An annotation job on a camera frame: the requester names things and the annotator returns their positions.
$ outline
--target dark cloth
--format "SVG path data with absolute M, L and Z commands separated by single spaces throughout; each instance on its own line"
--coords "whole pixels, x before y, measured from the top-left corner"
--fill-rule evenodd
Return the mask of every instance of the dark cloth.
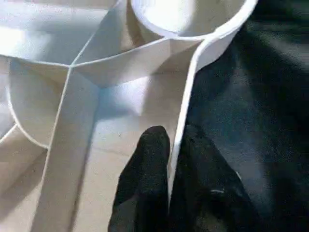
M 173 187 L 169 231 L 212 231 L 214 218 L 229 232 L 261 231 L 240 177 L 196 126 L 185 127 Z
M 308 0 L 260 0 L 190 101 L 187 123 L 240 174 L 267 232 L 309 231 L 308 12 Z

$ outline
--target curved compartment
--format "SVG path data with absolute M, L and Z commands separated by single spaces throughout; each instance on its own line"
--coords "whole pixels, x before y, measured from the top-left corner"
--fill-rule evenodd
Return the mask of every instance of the curved compartment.
M 0 195 L 34 162 L 45 149 L 29 141 L 14 125 L 0 139 Z
M 161 36 L 191 39 L 214 32 L 235 15 L 246 19 L 256 2 L 257 0 L 131 0 L 137 18 L 149 30 Z
M 48 148 L 68 68 L 13 60 L 8 100 L 21 131 Z

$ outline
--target white surface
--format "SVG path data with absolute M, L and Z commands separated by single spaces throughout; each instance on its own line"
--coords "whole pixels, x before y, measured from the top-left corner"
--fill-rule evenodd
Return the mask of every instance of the white surface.
M 201 36 L 213 32 L 240 9 L 245 0 L 132 0 L 138 18 L 165 36 Z

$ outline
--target white plastic divider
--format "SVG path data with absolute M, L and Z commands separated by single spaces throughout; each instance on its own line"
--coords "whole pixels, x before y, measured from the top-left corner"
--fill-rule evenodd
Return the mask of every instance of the white plastic divider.
M 152 32 L 142 35 L 140 27 L 143 25 L 134 15 L 130 1 L 117 1 L 73 63 L 108 58 L 160 39 Z
M 68 67 L 14 59 L 8 101 L 11 113 L 34 144 L 48 148 Z
M 89 80 L 79 74 L 68 76 L 32 232 L 69 230 L 98 96 L 99 87 Z

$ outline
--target white plastic part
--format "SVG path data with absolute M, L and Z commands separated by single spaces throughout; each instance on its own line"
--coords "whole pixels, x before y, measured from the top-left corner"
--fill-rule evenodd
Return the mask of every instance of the white plastic part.
M 9 73 L 8 101 L 24 134 L 48 148 L 68 69 L 13 60 Z
M 0 195 L 45 149 L 25 137 L 17 125 L 0 139 Z
M 110 12 L 87 41 L 77 38 L 74 52 L 54 46 L 51 56 L 27 49 L 6 54 L 31 60 L 11 65 L 11 110 L 21 132 L 49 148 L 31 232 L 106 231 L 117 178 L 150 126 L 163 125 L 171 139 L 171 194 L 194 76 L 226 50 L 256 2 L 119 0 L 112 7 L 113 0 L 105 0 Z M 72 25 L 59 21 L 59 31 Z M 29 40 L 18 36 L 21 44 L 45 41 L 34 32 Z M 43 54 L 53 48 L 39 47 Z
M 10 61 L 6 57 L 0 57 L 0 139 L 14 125 L 14 119 L 11 115 L 7 97 L 7 76 L 10 67 Z

